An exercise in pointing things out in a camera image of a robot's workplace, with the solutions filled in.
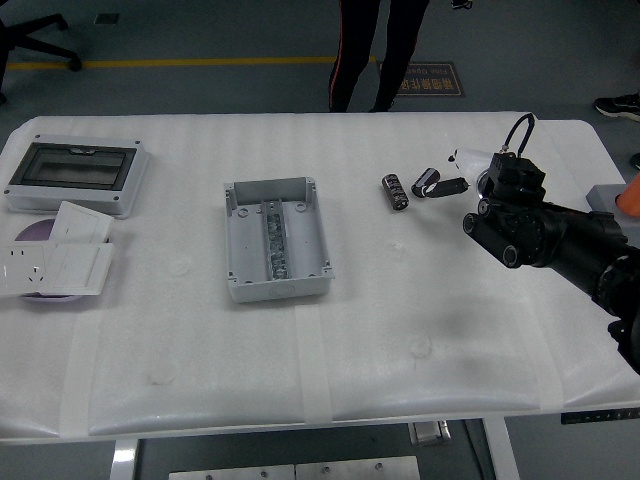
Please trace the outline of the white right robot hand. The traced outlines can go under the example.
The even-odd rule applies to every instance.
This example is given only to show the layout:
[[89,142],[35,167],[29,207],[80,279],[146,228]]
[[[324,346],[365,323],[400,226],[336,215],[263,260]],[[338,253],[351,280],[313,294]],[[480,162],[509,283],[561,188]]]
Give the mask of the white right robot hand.
[[456,167],[458,176],[440,180],[426,191],[427,198],[440,198],[473,191],[479,198],[481,188],[486,183],[486,174],[490,166],[492,154],[474,149],[459,148],[448,158],[448,162]]

